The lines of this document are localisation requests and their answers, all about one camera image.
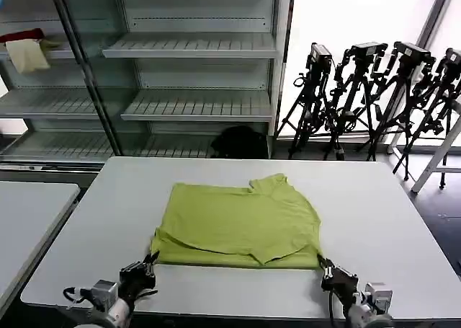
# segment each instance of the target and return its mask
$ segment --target cable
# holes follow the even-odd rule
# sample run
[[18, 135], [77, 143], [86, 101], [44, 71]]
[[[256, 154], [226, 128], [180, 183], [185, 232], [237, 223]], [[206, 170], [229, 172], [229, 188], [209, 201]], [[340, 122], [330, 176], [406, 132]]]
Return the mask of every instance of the cable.
[[63, 295], [66, 297], [68, 301], [71, 301], [72, 303], [77, 303], [80, 304], [85, 300], [85, 298], [82, 296], [79, 299], [75, 299], [74, 297], [70, 296], [69, 294], [75, 294], [75, 287], [67, 287], [64, 288], [63, 290]]
[[328, 311], [330, 313], [330, 324], [333, 328], [336, 328], [336, 324], [334, 323], [334, 316], [333, 316], [333, 291], [330, 291], [328, 295]]
[[156, 294], [157, 292], [158, 292], [158, 290], [152, 290], [152, 291], [144, 292], [144, 293], [142, 293], [142, 294], [140, 294], [139, 296], [136, 297], [136, 301], [138, 299], [141, 299], [142, 297], [152, 296], [153, 294]]

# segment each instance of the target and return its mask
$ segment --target folded shirt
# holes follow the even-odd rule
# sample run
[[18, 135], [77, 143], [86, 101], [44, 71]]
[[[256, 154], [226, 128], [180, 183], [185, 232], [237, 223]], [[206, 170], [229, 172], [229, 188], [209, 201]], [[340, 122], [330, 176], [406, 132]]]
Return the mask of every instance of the folded shirt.
[[159, 262], [318, 267], [320, 218], [283, 174], [250, 188], [175, 184], [151, 243]]

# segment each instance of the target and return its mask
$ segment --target white stand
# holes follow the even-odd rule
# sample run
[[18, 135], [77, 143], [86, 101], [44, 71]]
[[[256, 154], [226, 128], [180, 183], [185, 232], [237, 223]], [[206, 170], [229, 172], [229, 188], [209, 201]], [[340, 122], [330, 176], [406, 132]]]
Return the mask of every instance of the white stand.
[[[458, 97], [453, 102], [453, 110], [458, 114], [461, 114], [461, 97]], [[444, 155], [449, 151], [456, 137], [461, 133], [461, 118], [457, 120], [453, 128], [448, 132], [447, 137], [445, 137], [444, 142], [437, 149], [435, 154], [432, 156], [431, 161], [427, 164], [423, 173], [416, 180], [415, 185], [411, 188], [411, 191], [418, 193], [421, 188], [426, 184], [426, 181], [434, 172], [440, 173], [461, 173], [461, 167], [449, 167], [449, 166], [439, 166], [440, 161], [443, 159]]]

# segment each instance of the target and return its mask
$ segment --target white cloth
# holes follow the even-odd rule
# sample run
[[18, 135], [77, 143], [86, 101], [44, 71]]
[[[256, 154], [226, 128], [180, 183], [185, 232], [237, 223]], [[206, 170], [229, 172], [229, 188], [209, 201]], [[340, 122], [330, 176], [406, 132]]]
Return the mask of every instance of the white cloth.
[[6, 49], [14, 67], [20, 74], [50, 68], [40, 44], [36, 40], [6, 42]]

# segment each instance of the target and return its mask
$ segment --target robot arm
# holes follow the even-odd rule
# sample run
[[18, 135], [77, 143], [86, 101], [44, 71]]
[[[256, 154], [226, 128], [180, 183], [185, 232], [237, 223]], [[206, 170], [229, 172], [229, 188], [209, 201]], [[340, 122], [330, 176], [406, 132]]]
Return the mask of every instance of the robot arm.
[[[324, 274], [321, 287], [324, 291], [336, 295], [343, 304], [346, 328], [392, 328], [392, 317], [388, 314], [392, 291], [383, 283], [368, 283], [365, 291], [357, 290], [359, 278], [350, 272], [335, 266], [335, 264], [318, 255], [318, 261]], [[331, 324], [333, 312], [330, 303]]]
[[127, 328], [135, 310], [135, 302], [157, 293], [157, 290], [154, 290], [156, 276], [153, 272], [157, 257], [158, 252], [148, 254], [143, 261], [122, 268], [118, 283], [99, 280], [92, 288], [66, 288], [63, 295], [69, 301], [89, 301], [93, 308], [83, 313], [68, 308], [64, 314], [82, 323], [77, 326], [78, 328]]

